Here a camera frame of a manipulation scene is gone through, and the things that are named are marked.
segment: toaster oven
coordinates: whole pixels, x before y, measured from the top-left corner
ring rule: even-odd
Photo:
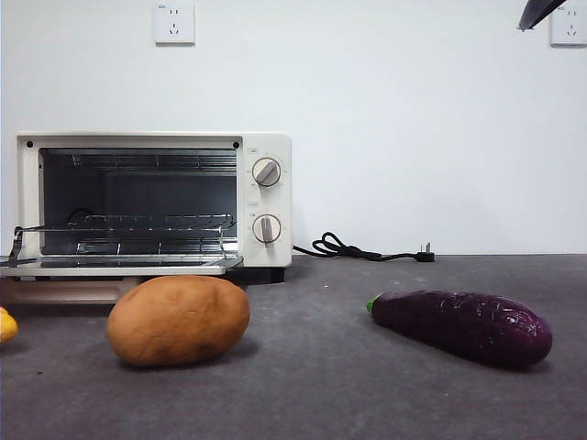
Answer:
[[[233,269],[281,281],[291,264],[284,134],[27,133],[16,148],[5,301],[108,303],[145,277]]]

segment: power socket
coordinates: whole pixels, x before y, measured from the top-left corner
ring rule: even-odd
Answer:
[[[187,0],[159,2],[154,11],[155,43],[194,44],[194,3]]]
[[[552,12],[550,46],[587,47],[587,0],[567,0]]]

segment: table surface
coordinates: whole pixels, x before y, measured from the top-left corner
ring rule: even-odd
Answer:
[[[366,310],[381,292],[485,292],[550,324],[528,371],[397,335]],[[247,332],[223,357],[125,367],[107,309],[17,314],[0,347],[2,438],[587,440],[587,256],[440,256],[435,263],[294,257],[250,285]]]

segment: oven rack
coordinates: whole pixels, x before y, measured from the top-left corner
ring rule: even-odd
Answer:
[[[23,232],[180,232],[221,233],[236,224],[232,214],[89,214],[64,225],[39,225]]]
[[[85,215],[77,222],[65,225],[18,226],[8,262],[2,266],[15,266],[27,233],[75,233],[84,234],[73,242],[72,253],[58,258],[80,256],[152,256],[236,254],[237,239],[225,236],[236,224],[232,214],[147,214],[147,215]],[[177,237],[176,233],[199,232],[200,236]]]
[[[77,243],[75,256],[145,257],[172,255],[210,255],[236,253],[236,237],[199,237],[183,239],[85,238]]]

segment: purple eggplant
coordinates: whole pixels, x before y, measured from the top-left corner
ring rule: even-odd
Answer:
[[[525,369],[552,348],[547,322],[519,302],[468,292],[383,293],[367,304],[376,324],[498,367]]]

